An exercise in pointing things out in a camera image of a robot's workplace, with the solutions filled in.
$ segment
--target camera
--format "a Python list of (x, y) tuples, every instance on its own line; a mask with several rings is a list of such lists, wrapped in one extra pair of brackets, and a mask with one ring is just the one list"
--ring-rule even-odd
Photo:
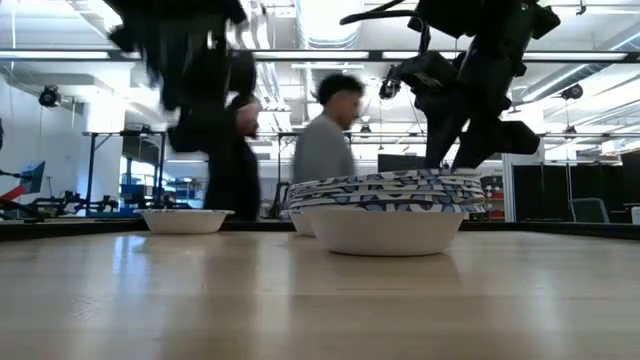
[(58, 92), (58, 87), (55, 85), (47, 85), (38, 97), (38, 103), (40, 106), (48, 109), (57, 108), (62, 103), (62, 96)]

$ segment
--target blue object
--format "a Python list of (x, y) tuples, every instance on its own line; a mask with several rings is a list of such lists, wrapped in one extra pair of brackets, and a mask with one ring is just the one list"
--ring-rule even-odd
[(20, 185), (25, 189), (24, 195), (37, 194), (42, 188), (42, 179), (44, 178), (44, 165), (42, 161), (35, 165), (27, 166), (26, 170), (20, 173), (22, 179)]

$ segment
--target red object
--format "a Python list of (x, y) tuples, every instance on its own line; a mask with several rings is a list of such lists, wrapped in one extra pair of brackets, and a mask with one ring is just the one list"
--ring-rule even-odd
[(504, 219), (504, 211), (492, 210), (489, 212), (489, 218)]
[(504, 193), (502, 191), (492, 191), (490, 193), (492, 199), (504, 199)]
[(24, 186), (19, 185), (15, 189), (13, 189), (13, 190), (9, 191), (8, 193), (0, 196), (0, 199), (12, 201), (12, 200), (18, 198), (20, 195), (23, 195), (25, 192), (27, 192), (27, 189), (25, 189)]

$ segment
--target office chair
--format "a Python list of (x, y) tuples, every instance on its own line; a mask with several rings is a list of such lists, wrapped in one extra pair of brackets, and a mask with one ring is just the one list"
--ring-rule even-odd
[(609, 215), (604, 201), (598, 198), (571, 200), (571, 214), (574, 222), (609, 224)]

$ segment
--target dark hair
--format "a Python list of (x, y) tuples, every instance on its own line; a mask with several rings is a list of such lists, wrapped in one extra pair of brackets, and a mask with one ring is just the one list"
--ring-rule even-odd
[(227, 106), (227, 110), (229, 111), (238, 111), (241, 107), (245, 105), (251, 104), (251, 102), (255, 99), (255, 97), (251, 94), (238, 94)]
[(2, 150), (2, 139), (4, 138), (4, 129), (2, 128), (2, 119), (0, 119), (0, 150)]
[(321, 105), (327, 105), (331, 97), (340, 91), (349, 91), (364, 95), (364, 85), (351, 75), (332, 74), (327, 76), (318, 87), (317, 100)]

